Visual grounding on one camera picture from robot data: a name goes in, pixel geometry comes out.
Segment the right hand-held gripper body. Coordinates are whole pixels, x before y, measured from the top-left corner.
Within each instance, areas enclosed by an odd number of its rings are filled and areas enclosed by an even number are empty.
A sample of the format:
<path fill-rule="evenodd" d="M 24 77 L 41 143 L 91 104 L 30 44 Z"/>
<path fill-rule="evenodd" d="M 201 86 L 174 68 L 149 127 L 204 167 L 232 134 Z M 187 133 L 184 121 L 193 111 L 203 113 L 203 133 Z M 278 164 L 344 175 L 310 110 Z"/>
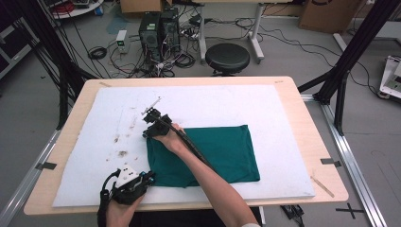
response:
<path fill-rule="evenodd" d="M 150 124 L 147 128 L 151 132 L 152 136 L 167 135 L 170 130 L 172 120 L 167 114 L 162 115 L 154 106 L 161 101 L 158 97 L 149 107 L 145 108 L 142 112 L 144 116 L 143 120 Z"/>

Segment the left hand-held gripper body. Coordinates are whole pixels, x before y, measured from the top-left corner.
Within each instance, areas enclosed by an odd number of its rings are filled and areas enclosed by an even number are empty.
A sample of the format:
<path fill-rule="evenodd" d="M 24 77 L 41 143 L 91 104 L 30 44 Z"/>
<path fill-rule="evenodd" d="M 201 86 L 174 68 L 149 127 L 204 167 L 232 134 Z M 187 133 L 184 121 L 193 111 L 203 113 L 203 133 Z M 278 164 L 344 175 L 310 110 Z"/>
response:
<path fill-rule="evenodd" d="M 124 165 L 113 184 L 112 199 L 119 204 L 131 205 L 144 196 L 148 189 L 148 178 L 140 177 L 140 173 Z"/>

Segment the green t-shirt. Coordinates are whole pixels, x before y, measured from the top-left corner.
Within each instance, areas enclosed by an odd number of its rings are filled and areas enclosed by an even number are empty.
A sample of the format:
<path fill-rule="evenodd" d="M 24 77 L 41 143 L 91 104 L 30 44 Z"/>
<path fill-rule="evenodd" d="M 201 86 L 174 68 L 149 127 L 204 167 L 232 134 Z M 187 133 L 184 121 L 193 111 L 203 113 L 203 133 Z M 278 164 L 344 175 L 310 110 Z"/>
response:
<path fill-rule="evenodd" d="M 260 180 L 247 125 L 187 128 L 184 131 L 226 182 L 248 183 Z M 187 165 L 160 141 L 149 138 L 147 150 L 149 167 L 155 173 L 155 186 L 199 186 Z"/>

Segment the person's right hand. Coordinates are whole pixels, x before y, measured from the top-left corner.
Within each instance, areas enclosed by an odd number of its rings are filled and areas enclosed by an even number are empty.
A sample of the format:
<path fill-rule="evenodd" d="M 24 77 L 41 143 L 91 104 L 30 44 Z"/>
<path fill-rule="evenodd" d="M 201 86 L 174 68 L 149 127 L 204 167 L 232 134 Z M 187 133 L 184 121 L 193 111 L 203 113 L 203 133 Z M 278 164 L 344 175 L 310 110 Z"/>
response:
<path fill-rule="evenodd" d="M 181 129 L 178 124 L 173 124 L 174 130 L 169 130 L 167 135 L 159 136 L 158 140 L 171 152 L 181 155 L 189 151 L 187 145 L 177 131 Z"/>

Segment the person's left hand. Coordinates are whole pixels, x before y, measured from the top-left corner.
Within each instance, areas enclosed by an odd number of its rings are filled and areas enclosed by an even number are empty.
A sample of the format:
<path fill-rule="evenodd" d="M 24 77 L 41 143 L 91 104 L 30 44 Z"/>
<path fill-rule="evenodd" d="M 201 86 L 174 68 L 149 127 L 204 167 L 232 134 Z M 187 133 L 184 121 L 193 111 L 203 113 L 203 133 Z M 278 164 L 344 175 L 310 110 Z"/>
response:
<path fill-rule="evenodd" d="M 131 205 L 110 201 L 106 211 L 106 227 L 129 227 L 135 210 L 143 198 L 140 197 Z"/>

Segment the person's dark trousers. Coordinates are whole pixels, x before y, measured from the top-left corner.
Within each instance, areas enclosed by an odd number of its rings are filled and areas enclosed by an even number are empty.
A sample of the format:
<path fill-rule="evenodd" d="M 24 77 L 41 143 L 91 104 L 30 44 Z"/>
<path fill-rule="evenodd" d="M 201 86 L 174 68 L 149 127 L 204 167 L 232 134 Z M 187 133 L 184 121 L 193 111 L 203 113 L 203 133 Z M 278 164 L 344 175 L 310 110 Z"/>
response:
<path fill-rule="evenodd" d="M 226 227 L 214 209 L 138 212 L 129 227 Z"/>

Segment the white foam mat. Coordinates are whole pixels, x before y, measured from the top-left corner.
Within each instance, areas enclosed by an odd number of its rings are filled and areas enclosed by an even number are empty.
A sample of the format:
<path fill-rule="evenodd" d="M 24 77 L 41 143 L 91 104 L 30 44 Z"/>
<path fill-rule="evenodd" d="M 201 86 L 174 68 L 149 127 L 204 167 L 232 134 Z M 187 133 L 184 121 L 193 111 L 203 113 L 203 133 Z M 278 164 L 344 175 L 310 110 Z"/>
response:
<path fill-rule="evenodd" d="M 312 182 L 277 89 L 272 85 L 108 87 L 95 101 L 78 134 L 53 201 L 56 207 L 100 202 L 107 176 L 130 165 L 150 171 L 147 124 L 142 112 L 158 97 L 155 108 L 184 129 L 247 125 L 258 166 L 258 182 L 231 183 L 247 201 L 310 199 Z M 151 186 L 146 204 L 204 202 L 199 186 Z"/>

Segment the black computer tower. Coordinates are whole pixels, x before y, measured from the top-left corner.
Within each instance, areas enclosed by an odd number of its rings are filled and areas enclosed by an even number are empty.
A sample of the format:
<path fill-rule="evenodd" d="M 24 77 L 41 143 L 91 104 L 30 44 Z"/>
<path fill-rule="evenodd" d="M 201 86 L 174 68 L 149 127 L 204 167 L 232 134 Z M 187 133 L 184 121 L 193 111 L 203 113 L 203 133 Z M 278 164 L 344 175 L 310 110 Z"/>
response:
<path fill-rule="evenodd" d="M 179 13 L 176 8 L 165 9 L 161 14 L 162 52 L 180 50 Z"/>
<path fill-rule="evenodd" d="M 144 54 L 154 61 L 161 60 L 160 16 L 158 11 L 146 12 L 138 30 Z"/>

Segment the small white device green light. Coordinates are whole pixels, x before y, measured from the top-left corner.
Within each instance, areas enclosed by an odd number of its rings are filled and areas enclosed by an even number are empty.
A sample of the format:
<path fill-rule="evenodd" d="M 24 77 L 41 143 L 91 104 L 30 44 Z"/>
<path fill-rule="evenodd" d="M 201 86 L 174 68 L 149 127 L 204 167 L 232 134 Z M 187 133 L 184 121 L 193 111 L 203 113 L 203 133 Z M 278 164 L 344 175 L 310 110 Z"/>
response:
<path fill-rule="evenodd" d="M 115 39 L 120 53 L 126 54 L 129 51 L 129 42 L 126 30 L 119 30 Z"/>

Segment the black round stool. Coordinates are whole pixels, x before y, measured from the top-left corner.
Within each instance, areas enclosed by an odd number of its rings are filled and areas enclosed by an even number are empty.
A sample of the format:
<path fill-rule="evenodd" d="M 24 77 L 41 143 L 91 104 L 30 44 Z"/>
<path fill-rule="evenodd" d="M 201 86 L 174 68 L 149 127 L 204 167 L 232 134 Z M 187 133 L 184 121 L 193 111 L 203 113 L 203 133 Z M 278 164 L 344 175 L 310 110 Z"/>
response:
<path fill-rule="evenodd" d="M 249 65 L 250 60 L 248 50 L 238 44 L 215 44 L 205 54 L 205 61 L 214 70 L 214 77 L 239 73 Z"/>

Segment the small cardboard box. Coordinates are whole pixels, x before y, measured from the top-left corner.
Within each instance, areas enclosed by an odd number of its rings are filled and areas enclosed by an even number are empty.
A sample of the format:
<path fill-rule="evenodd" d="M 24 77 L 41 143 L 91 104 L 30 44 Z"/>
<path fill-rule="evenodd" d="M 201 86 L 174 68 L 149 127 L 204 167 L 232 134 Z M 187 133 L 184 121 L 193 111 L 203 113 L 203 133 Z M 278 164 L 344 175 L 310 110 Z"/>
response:
<path fill-rule="evenodd" d="M 171 5 L 172 0 L 120 0 L 121 10 L 124 13 L 162 11 L 165 6 Z"/>

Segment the round white table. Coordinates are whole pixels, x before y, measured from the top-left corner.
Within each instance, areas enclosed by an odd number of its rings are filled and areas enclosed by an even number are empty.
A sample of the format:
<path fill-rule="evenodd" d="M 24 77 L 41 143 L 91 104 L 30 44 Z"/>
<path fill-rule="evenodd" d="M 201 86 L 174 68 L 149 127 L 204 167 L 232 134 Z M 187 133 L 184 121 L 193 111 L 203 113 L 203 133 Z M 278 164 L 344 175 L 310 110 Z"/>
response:
<path fill-rule="evenodd" d="M 59 0 L 55 4 L 49 5 L 50 13 L 55 19 L 76 17 L 88 12 L 94 12 L 104 2 L 104 0 L 79 1 L 80 4 L 76 4 L 75 0 Z"/>

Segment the thin wooden stick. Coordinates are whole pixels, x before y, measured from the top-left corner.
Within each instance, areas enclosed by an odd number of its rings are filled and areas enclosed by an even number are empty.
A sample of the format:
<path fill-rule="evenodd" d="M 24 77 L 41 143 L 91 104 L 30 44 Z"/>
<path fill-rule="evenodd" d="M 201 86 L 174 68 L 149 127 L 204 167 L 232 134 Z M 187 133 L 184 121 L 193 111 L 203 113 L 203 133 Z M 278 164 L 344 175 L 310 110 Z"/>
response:
<path fill-rule="evenodd" d="M 318 185 L 323 191 L 325 191 L 331 198 L 335 198 L 335 194 L 329 190 L 321 181 L 319 181 L 317 178 L 314 176 L 310 176 L 310 179 Z"/>

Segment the large cardboard box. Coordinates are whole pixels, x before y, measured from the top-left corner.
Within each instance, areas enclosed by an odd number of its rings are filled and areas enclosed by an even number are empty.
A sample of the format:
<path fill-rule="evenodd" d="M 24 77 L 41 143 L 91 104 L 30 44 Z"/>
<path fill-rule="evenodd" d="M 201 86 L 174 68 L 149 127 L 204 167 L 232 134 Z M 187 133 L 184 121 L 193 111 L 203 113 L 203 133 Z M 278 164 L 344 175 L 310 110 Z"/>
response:
<path fill-rule="evenodd" d="M 363 0 L 305 0 L 299 28 L 343 33 L 362 3 Z"/>

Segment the black tape cross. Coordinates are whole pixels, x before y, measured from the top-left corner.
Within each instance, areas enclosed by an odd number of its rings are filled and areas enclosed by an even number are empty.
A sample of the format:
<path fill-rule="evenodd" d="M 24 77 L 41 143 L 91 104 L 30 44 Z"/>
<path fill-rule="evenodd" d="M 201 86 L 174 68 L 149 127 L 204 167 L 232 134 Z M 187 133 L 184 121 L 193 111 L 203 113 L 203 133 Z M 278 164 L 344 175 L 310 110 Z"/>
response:
<path fill-rule="evenodd" d="M 349 202 L 346 203 L 345 208 L 336 208 L 337 212 L 349 213 L 352 219 L 356 218 L 356 214 L 364 214 L 362 209 L 354 208 Z"/>

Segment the white machine part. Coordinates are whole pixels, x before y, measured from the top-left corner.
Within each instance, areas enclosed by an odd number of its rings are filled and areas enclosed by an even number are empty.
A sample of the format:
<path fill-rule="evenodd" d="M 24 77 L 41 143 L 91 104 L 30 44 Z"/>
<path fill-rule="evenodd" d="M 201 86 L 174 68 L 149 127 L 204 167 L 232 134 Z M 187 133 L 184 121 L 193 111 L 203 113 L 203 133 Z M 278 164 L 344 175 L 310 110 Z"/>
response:
<path fill-rule="evenodd" d="M 386 58 L 378 95 L 385 99 L 390 97 L 401 99 L 401 57 L 388 56 Z"/>

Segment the aluminium rail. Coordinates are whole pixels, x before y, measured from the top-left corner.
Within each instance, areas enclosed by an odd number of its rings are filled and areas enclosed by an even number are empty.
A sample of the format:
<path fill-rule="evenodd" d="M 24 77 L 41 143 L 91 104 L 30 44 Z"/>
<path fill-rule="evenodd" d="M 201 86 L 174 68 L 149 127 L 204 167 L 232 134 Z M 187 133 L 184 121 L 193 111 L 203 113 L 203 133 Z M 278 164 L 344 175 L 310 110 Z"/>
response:
<path fill-rule="evenodd" d="M 60 130 L 55 130 L 45 144 L 43 150 L 28 170 L 27 174 L 6 203 L 6 206 L 0 212 L 0 227 L 8 227 L 15 215 L 26 203 L 30 193 L 32 192 L 36 182 L 38 181 L 43 170 L 35 169 L 38 163 L 48 162 L 47 159 L 56 145 L 56 141 L 61 134 Z"/>
<path fill-rule="evenodd" d="M 388 227 L 375 198 L 367 184 L 362 171 L 359 168 L 348 141 L 344 135 L 341 135 L 334 125 L 335 115 L 329 105 L 320 105 L 328 128 L 336 143 L 339 156 L 347 170 L 350 180 L 357 192 L 359 201 L 372 227 Z"/>

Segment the white desk frame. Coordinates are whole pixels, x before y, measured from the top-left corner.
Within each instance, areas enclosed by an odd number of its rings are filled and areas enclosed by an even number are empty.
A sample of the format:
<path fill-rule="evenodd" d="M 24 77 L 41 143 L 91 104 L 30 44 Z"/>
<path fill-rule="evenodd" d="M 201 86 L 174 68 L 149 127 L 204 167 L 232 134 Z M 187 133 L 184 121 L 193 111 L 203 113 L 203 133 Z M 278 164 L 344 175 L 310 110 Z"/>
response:
<path fill-rule="evenodd" d="M 203 7 L 206 4 L 221 4 L 224 7 L 229 6 L 230 4 L 254 4 L 255 5 L 255 14 L 254 14 L 254 24 L 251 27 L 250 31 L 247 33 L 247 38 L 250 41 L 254 53 L 256 55 L 257 62 L 261 62 L 265 56 L 260 47 L 259 41 L 257 40 L 258 29 L 260 26 L 261 18 L 263 15 L 264 7 L 267 4 L 279 4 L 279 3 L 287 3 L 289 0 L 193 0 L 195 3 L 200 5 L 199 15 L 200 15 L 200 28 L 199 28 L 199 49 L 200 49 L 200 62 L 205 63 L 205 54 L 207 51 L 206 38 L 204 34 L 204 25 L 205 25 L 205 16 Z"/>

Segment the black metal frame post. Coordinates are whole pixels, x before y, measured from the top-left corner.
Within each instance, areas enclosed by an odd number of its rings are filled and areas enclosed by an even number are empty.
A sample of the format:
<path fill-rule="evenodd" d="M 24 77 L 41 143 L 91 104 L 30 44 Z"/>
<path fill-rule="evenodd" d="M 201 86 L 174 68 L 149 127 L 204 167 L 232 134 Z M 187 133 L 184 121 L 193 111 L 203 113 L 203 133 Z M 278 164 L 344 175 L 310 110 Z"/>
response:
<path fill-rule="evenodd" d="M 16 19 L 12 25 L 27 41 L 59 90 L 57 130 L 60 130 L 69 115 L 69 101 L 76 102 L 85 81 L 96 76 L 73 62 L 38 0 L 0 0 L 0 3 Z"/>
<path fill-rule="evenodd" d="M 376 0 L 337 63 L 328 72 L 298 87 L 302 93 L 321 83 L 321 89 L 313 98 L 322 105 L 329 105 L 332 96 L 337 95 L 334 127 L 340 135 L 343 135 L 342 119 L 348 75 L 400 4 L 401 0 Z"/>

